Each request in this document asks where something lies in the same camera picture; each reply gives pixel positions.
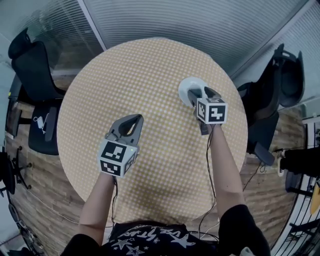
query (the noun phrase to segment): star print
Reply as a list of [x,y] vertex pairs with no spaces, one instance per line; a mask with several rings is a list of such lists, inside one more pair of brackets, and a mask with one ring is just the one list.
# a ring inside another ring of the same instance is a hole
[[124,248],[125,245],[132,245],[132,243],[128,242],[129,239],[126,240],[120,240],[118,239],[118,242],[114,243],[113,246],[119,246],[120,250],[122,250]]
[[170,234],[170,236],[174,238],[174,240],[172,240],[171,243],[178,243],[181,246],[183,246],[183,248],[187,248],[187,246],[194,246],[196,244],[195,242],[188,242],[187,241],[189,234],[186,234],[183,238],[175,237],[172,234]]
[[126,245],[126,247],[130,250],[126,253],[126,255],[139,256],[139,254],[145,253],[144,251],[139,250],[139,246],[132,248],[132,247]]

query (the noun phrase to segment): floor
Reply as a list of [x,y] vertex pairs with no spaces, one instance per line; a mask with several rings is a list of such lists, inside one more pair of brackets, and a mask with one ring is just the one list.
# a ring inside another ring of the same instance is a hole
[[[55,79],[55,83],[67,89],[71,80],[63,77]],[[28,118],[32,114],[31,106],[19,103],[17,107],[23,109],[22,117]],[[14,157],[16,148],[22,146],[20,162],[32,163],[32,167],[24,173],[25,181],[32,189],[26,190],[18,185],[12,201],[20,218],[41,240],[46,254],[57,256],[77,232],[77,221],[84,202],[69,183],[59,156],[40,154],[28,148],[28,132],[28,125],[20,125],[15,139],[6,137],[9,155]],[[305,129],[301,122],[301,111],[295,108],[281,111],[270,150],[301,147],[304,143]],[[247,155],[240,172],[243,184],[256,172],[259,163],[257,158]],[[259,169],[244,191],[254,220],[270,246],[280,235],[295,201],[294,194],[286,193],[285,177],[278,177],[276,164]],[[198,218],[186,223],[188,230],[197,231],[200,220]],[[205,232],[217,225],[217,221],[217,210],[214,208],[204,219],[201,231]],[[218,235],[218,230],[217,225],[208,233]]]

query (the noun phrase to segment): round table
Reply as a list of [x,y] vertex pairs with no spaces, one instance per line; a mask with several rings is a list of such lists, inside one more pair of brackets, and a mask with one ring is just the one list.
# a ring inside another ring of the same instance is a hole
[[193,109],[178,96],[178,86],[187,77],[201,78],[228,103],[222,129],[240,170],[248,139],[244,106],[228,75],[202,51],[158,37],[122,43],[90,61],[65,94],[58,150],[83,200],[98,178],[99,146],[113,122],[131,114],[144,117],[139,156],[125,177],[117,179],[117,223],[182,224],[212,207],[208,136],[201,136]]

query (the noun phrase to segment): beige tablecloth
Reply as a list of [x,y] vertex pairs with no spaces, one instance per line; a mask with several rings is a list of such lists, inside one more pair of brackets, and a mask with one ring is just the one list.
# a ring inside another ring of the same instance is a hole
[[135,40],[94,58],[76,76],[62,102],[57,125],[59,155],[83,200],[99,175],[97,154],[104,135],[115,120],[142,114],[140,154],[125,177],[118,178],[115,221],[181,224],[211,208],[208,136],[200,135],[193,110],[178,96],[179,83],[191,76],[203,79],[228,103],[222,129],[241,169],[247,120],[227,74],[210,56],[188,45],[165,38]]

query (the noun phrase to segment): black t-shirt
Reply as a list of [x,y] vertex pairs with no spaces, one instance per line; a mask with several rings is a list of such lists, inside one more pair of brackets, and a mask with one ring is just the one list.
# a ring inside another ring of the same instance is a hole
[[217,247],[191,235],[185,225],[165,225],[153,221],[116,224],[109,242],[99,246],[85,234],[75,235],[61,256],[171,256],[239,255],[248,247],[255,256],[270,256],[268,243],[256,226],[248,207],[240,204],[224,213],[220,220]]

